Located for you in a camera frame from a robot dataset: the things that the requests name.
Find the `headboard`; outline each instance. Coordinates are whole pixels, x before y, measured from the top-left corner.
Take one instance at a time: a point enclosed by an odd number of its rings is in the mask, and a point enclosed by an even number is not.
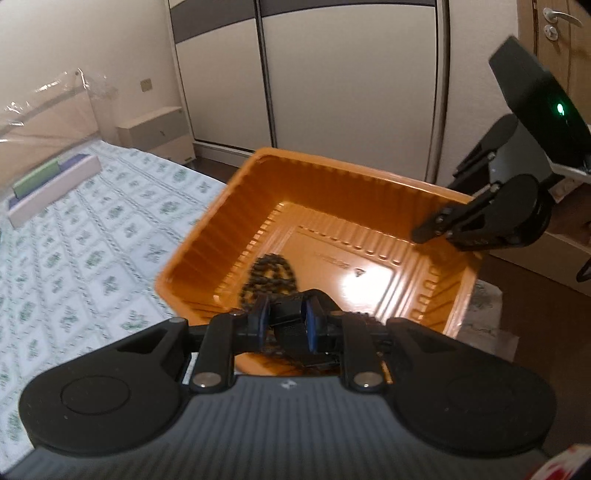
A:
[[[0,189],[98,131],[80,70],[11,103],[0,112]]]

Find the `orange plastic tray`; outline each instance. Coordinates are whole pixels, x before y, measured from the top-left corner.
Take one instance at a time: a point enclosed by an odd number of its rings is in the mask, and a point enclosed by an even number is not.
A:
[[[285,257],[298,289],[319,288],[343,310],[412,319],[455,336],[481,256],[443,238],[410,241],[413,227],[470,197],[384,171],[273,148],[232,178],[158,276],[156,291],[191,325],[239,305],[252,263]],[[243,372],[297,373],[262,355]]]

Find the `white wall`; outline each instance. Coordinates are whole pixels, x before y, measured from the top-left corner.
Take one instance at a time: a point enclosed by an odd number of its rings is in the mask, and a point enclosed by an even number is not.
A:
[[[164,0],[0,0],[0,108],[75,68],[117,88],[115,122],[181,105],[167,22]]]
[[[439,185],[451,182],[457,164],[509,112],[488,59],[509,35],[517,35],[516,0],[449,0],[449,8],[449,96]]]

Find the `ribbed gray surface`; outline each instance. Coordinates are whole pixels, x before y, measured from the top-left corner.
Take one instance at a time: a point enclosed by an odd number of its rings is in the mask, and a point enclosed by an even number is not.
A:
[[[239,377],[225,393],[192,399],[141,448],[96,459],[39,449],[7,478],[522,480],[543,462],[536,451],[499,460],[443,453],[404,430],[382,398],[335,377]]]

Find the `door lock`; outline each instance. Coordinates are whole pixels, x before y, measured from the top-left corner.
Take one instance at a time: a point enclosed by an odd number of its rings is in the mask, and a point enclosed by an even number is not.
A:
[[[558,40],[558,30],[556,30],[556,27],[553,25],[546,25],[544,27],[544,35],[546,35],[546,38],[550,41]]]

